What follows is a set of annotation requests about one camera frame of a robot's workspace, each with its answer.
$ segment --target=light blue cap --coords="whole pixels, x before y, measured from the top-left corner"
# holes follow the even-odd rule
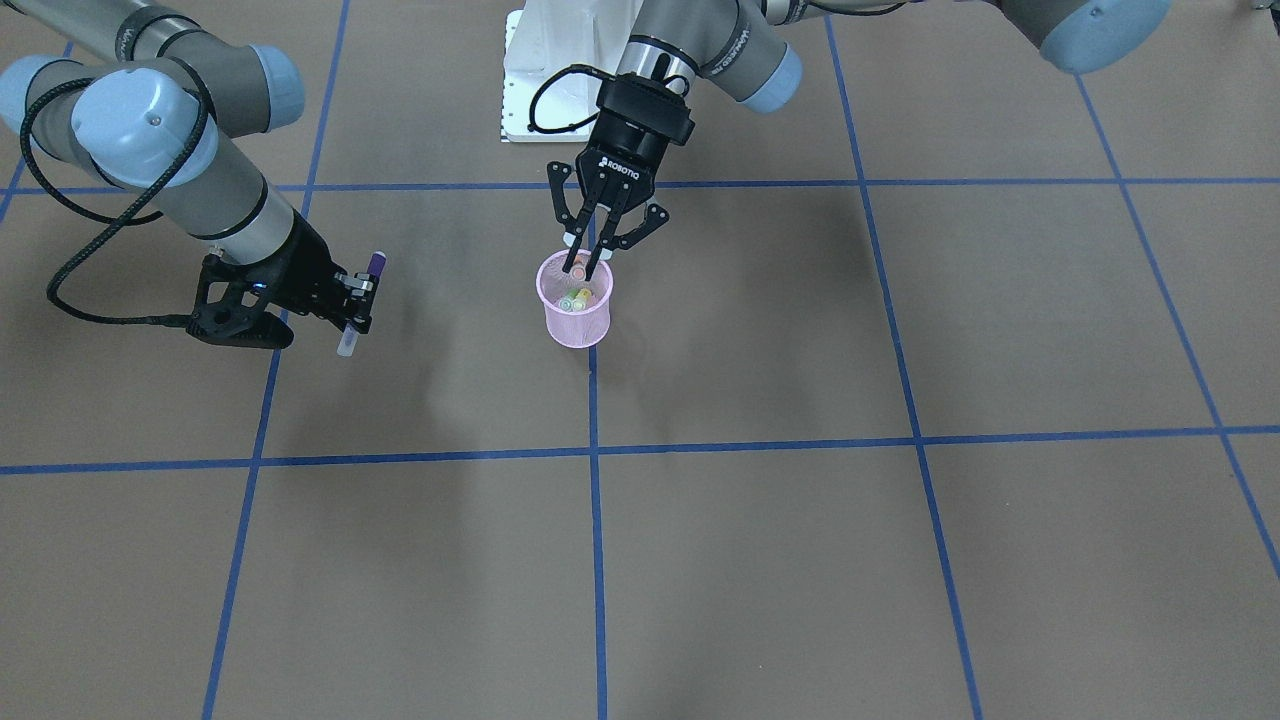
[[[777,69],[773,70],[769,79],[764,81],[764,85],[754,95],[742,100],[742,105],[762,114],[778,110],[796,94],[803,78],[804,61],[800,60],[800,55],[788,42],[787,51],[782,55],[782,61],[778,63]]]
[[[1041,58],[1066,73],[1084,74],[1115,63],[1142,45],[1169,14],[1171,0],[1093,0],[1059,23]]]
[[[27,55],[0,73],[0,117],[9,129],[18,132],[27,115],[27,91],[40,70],[61,58],[56,55]]]
[[[150,68],[118,70],[84,90],[72,110],[72,131],[93,161],[115,179],[150,187],[182,152],[200,101]],[[197,178],[218,154],[210,117],[196,151],[166,187]]]
[[[279,47],[270,45],[250,45],[262,63],[266,76],[266,92],[271,99],[271,122],[266,132],[298,122],[307,106],[307,92],[302,85],[302,73],[293,60]]]

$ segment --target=black cable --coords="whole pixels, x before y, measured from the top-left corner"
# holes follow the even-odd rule
[[[902,6],[906,5],[906,3],[899,3],[897,5],[893,5],[891,8],[882,8],[879,10],[840,10],[836,8],[828,8],[822,3],[812,3],[812,1],[809,3],[809,5],[818,8],[819,10],[831,13],[832,15],[851,15],[855,18],[878,18],[881,15],[887,15],[895,10],[901,10]]]
[[[599,81],[607,81],[607,79],[612,79],[613,78],[613,76],[611,76],[609,73],[607,73],[607,72],[604,72],[604,70],[602,70],[599,68],[594,68],[591,65],[581,65],[581,64],[570,65],[570,67],[564,68],[563,70],[561,70],[561,72],[553,74],[552,77],[547,78],[547,82],[544,82],[543,86],[538,88],[538,92],[534,94],[534,99],[529,102],[529,129],[530,131],[536,132],[536,133],[541,133],[541,135],[561,135],[561,133],[566,133],[566,132],[573,132],[573,131],[576,131],[579,128],[584,128],[584,127],[591,124],[593,122],[595,122],[595,118],[600,117],[600,113],[595,113],[591,117],[586,118],[585,120],[573,123],[571,126],[564,126],[562,128],[544,128],[543,126],[538,124],[538,119],[536,119],[538,102],[543,99],[543,94],[547,92],[548,90],[550,90],[550,87],[553,85],[556,85],[557,82],[559,82],[561,79],[563,79],[563,78],[566,78],[568,76],[573,76],[573,74],[591,76],[591,77],[594,77],[595,79],[599,79]]]
[[[27,114],[23,117],[22,120],[22,128],[18,133],[18,142],[22,146],[23,159],[27,161],[27,167],[28,169],[32,170],[33,176],[38,173],[38,168],[35,164],[35,154],[32,154],[31,151],[31,129],[36,123],[36,117],[40,114],[41,110],[45,109],[45,106],[47,106],[59,96],[65,95],[68,92],[74,92],[76,90],[87,87],[91,83],[92,79],[84,78],[59,85],[58,87],[54,87],[49,92],[41,95],[35,102],[31,104],[31,108],[27,109]],[[63,299],[58,296],[58,290],[61,287],[63,282],[65,282],[67,278],[70,277],[72,272],[74,272],[76,268],[78,268],[81,264],[88,260],[90,256],[92,256],[95,252],[101,250],[102,246],[106,245],[109,240],[115,237],[115,234],[120,232],[122,228],[129,224],[141,224],[141,222],[151,222],[152,219],[155,219],[152,217],[148,217],[145,218],[143,220],[134,222],[133,218],[142,210],[142,208],[147,205],[147,202],[151,202],[151,200],[155,199],[155,196],[159,195],[160,191],[164,190],[166,184],[169,184],[169,181],[172,181],[174,176],[178,174],[178,170],[180,170],[182,167],[187,164],[187,159],[191,158],[191,155],[196,151],[196,146],[200,145],[200,140],[205,135],[205,124],[209,120],[209,108],[211,106],[211,100],[202,88],[200,94],[191,92],[191,95],[195,96],[196,101],[198,102],[198,108],[196,111],[196,124],[192,126],[191,135],[187,136],[187,142],[183,145],[182,151],[178,154],[178,156],[174,158],[173,163],[169,164],[169,168],[165,169],[165,172],[161,173],[160,177],[156,178],[154,183],[151,183],[151,187],[143,191],[142,195],[140,195],[137,200],[133,201],[132,205],[129,205],[123,213],[120,213],[119,217],[114,219],[106,218],[108,227],[102,232],[100,232],[97,237],[90,241],[88,245],[82,247],[79,252],[73,255],[70,260],[63,264],[63,266],[56,273],[54,273],[54,277],[49,281],[49,286],[45,288],[45,297],[47,297],[49,301],[52,302],[59,310],[81,320],[88,320],[91,323],[101,323],[108,325],[163,325],[168,328],[187,327],[187,322],[189,320],[189,315],[187,314],[145,315],[137,318],[111,318],[106,315],[95,315],[92,313],[86,313],[63,301]],[[42,174],[37,176],[37,181],[38,178],[42,177],[44,177]],[[45,187],[45,191],[47,192],[50,187],[51,186]],[[54,197],[56,199],[61,193],[59,192],[55,195],[54,192],[50,192],[50,195],[54,195]],[[83,210],[83,213],[81,214],[91,213],[91,215],[97,215],[96,213],[84,210],[78,205],[76,205],[76,208],[73,209],[76,209],[77,213],[81,213],[81,210]]]

